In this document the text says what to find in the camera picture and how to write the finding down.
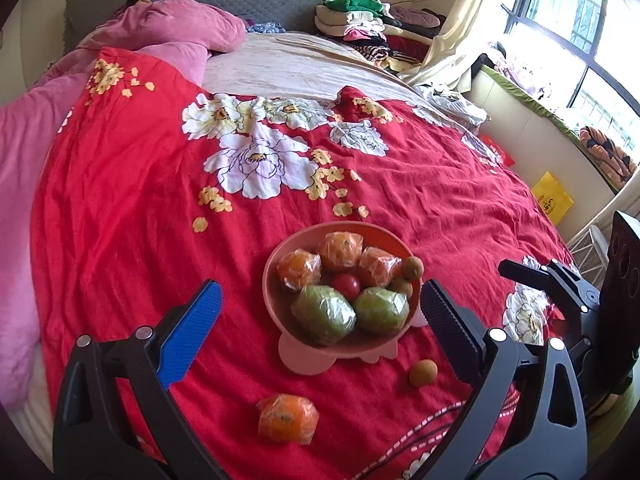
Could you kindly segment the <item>brown longan fruit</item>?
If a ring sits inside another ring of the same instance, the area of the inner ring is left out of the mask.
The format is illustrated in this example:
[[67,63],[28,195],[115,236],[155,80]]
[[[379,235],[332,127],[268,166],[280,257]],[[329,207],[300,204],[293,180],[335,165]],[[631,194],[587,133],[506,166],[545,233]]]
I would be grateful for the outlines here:
[[413,387],[421,388],[434,384],[438,375],[437,364],[430,359],[421,360],[409,368],[408,378]]
[[401,275],[409,281],[420,280],[424,273],[424,264],[422,260],[416,256],[407,257],[401,261]]
[[390,282],[390,286],[388,286],[388,289],[392,290],[393,292],[398,292],[398,294],[404,294],[408,299],[410,299],[413,295],[412,284],[404,278],[395,278]]

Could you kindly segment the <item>red cherry tomato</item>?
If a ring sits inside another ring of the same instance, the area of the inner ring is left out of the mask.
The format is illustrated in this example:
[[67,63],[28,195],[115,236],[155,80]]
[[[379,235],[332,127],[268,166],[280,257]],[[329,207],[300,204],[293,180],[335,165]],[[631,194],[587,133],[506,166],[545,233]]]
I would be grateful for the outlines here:
[[355,274],[337,273],[332,278],[332,287],[340,292],[349,302],[357,299],[361,292],[361,284]]

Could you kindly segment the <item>orange tangerine large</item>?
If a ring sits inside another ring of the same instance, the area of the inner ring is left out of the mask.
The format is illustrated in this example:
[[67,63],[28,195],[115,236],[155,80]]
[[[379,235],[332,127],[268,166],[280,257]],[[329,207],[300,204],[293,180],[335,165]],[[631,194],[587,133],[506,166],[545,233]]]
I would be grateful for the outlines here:
[[363,287],[386,287],[396,278],[401,258],[378,247],[363,249],[357,264],[357,275]]

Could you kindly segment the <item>yellow bag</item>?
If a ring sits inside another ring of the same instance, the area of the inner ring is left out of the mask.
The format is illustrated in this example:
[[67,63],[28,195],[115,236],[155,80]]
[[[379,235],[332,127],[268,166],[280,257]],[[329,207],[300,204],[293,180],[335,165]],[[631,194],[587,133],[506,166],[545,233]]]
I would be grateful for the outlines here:
[[560,181],[547,171],[532,188],[533,196],[549,220],[558,226],[574,206],[574,200]]

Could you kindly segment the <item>orange patterned cushion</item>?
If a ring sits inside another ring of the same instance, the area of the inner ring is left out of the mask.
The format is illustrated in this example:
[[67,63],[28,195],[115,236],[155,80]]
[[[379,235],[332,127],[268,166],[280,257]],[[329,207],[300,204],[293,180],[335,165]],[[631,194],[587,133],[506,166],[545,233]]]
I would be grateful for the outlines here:
[[597,128],[581,128],[579,140],[616,191],[621,190],[636,172],[637,164],[632,158]]

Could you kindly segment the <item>wrapped green fruit right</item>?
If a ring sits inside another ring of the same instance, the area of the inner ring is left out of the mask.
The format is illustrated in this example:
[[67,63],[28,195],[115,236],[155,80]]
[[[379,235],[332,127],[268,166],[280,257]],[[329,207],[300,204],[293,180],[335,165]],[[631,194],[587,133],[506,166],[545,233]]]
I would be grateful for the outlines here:
[[375,335],[398,333],[410,312],[408,297],[403,292],[382,287],[366,288],[352,306],[360,328]]

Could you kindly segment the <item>wrapped green fruit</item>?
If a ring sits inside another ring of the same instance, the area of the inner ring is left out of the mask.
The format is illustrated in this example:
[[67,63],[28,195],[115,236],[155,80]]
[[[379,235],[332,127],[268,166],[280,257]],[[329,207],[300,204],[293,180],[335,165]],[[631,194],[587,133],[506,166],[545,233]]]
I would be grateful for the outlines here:
[[292,304],[297,323],[317,346],[329,347],[348,336],[357,315],[347,299],[328,285],[307,285]]
[[375,335],[398,333],[410,312],[408,297],[403,292],[382,287],[366,288],[352,306],[360,328]]

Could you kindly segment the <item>wrapped green fruit left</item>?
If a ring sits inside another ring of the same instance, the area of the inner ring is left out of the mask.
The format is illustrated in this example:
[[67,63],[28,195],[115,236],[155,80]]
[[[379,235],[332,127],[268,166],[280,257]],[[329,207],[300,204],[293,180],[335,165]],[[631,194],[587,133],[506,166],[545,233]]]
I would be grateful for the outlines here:
[[317,346],[329,347],[348,336],[357,315],[347,299],[328,285],[307,285],[292,304],[297,323]]

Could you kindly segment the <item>red floral bedspread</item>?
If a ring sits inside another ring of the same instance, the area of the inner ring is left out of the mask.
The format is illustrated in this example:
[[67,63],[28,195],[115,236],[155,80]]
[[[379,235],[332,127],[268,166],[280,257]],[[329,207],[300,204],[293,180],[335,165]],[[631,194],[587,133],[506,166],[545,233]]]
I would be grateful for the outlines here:
[[[477,155],[425,106],[349,86],[332,101],[202,88],[182,114],[182,134],[202,146],[205,179],[192,229],[215,231],[224,307],[174,395],[233,478],[397,479],[430,454],[469,394],[427,328],[408,330],[393,359],[341,360],[310,377],[288,370],[262,269],[300,230],[336,220],[380,226],[487,325],[506,326],[523,307],[521,336],[546,336],[547,301],[516,298],[497,268],[504,259],[570,262],[561,235],[513,171]],[[413,387],[409,368],[425,359],[437,378]],[[258,434],[258,402],[281,393],[318,410],[311,444]]]

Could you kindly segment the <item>pink footed fruit bowl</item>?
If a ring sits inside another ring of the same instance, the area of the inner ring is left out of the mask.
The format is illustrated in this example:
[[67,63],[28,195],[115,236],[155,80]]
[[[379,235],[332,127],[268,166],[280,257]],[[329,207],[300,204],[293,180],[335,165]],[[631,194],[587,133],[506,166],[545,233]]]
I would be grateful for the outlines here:
[[396,358],[399,338],[426,323],[423,274],[422,261],[380,226],[339,221],[291,235],[262,274],[283,364],[311,376],[338,360]]

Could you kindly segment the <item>cream curtain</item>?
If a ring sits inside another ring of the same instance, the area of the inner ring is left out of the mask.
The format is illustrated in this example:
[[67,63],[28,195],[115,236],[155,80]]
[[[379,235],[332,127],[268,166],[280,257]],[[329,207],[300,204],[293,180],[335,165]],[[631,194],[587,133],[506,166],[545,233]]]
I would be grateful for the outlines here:
[[471,67],[488,44],[506,28],[505,6],[515,0],[456,0],[440,33],[420,65],[404,70],[399,78],[409,86],[444,86],[466,93],[471,90]]

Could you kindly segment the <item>pink plush blanket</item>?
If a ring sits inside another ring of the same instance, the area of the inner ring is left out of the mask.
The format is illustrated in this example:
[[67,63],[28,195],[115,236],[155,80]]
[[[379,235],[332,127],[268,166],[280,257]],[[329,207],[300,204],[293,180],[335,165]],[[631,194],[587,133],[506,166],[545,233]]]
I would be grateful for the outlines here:
[[201,144],[181,132],[201,93],[200,44],[78,49],[1,110],[1,403],[26,401],[43,356],[60,397],[75,338],[155,322],[222,278],[195,233]]

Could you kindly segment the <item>pile of folded clothes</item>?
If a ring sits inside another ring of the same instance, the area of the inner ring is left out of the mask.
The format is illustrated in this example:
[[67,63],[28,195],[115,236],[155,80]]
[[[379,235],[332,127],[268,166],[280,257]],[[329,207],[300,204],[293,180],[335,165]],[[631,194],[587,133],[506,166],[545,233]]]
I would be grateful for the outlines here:
[[445,21],[430,9],[381,0],[328,0],[314,8],[320,34],[393,74],[424,61]]

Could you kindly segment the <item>beige bed sheet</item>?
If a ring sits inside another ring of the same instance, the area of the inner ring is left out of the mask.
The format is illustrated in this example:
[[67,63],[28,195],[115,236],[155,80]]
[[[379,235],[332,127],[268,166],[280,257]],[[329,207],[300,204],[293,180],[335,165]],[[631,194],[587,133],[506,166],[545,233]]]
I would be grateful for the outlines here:
[[426,104],[418,92],[354,49],[304,32],[252,32],[234,51],[212,56],[201,83],[210,93],[317,101],[334,100],[346,86],[375,101]]

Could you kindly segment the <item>pink pillow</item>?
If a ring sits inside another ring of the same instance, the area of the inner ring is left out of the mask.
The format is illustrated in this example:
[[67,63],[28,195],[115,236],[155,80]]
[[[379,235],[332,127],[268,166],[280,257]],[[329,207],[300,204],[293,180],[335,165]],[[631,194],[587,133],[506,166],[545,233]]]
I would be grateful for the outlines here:
[[96,26],[78,48],[139,50],[154,44],[186,42],[227,53],[245,39],[242,18],[195,0],[139,1]]

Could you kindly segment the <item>window with dark frame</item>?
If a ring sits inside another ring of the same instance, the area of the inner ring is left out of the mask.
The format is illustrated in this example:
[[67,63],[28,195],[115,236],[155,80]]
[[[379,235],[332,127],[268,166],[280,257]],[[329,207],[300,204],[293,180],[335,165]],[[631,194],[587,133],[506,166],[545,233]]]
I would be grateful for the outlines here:
[[639,154],[639,29],[625,0],[501,0],[508,58],[572,130]]

